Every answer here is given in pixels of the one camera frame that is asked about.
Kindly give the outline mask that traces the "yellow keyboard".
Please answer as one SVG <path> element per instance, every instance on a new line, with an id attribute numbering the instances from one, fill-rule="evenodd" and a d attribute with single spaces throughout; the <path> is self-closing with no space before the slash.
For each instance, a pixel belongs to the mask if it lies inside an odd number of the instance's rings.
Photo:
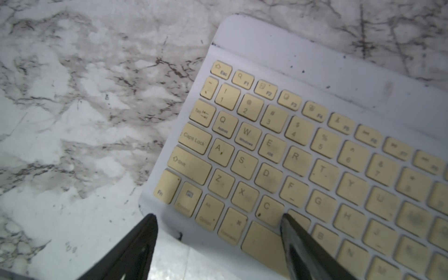
<path id="1" fill-rule="evenodd" d="M 448 94 L 231 15 L 139 207 L 242 279 L 288 279 L 287 213 L 358 280 L 445 280 Z"/>

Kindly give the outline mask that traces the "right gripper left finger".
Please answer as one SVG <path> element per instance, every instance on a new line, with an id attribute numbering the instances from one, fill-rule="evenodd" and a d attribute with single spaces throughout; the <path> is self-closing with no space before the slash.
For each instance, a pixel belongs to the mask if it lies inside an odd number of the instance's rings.
<path id="1" fill-rule="evenodd" d="M 158 237 L 158 222 L 148 214 L 81 280 L 145 280 L 148 278 Z"/>

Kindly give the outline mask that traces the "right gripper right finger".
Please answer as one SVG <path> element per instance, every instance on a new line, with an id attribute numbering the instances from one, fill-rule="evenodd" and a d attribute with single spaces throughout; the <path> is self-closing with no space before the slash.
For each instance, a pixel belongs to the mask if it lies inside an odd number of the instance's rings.
<path id="1" fill-rule="evenodd" d="M 355 279 L 288 213 L 281 218 L 280 232 L 292 280 Z"/>

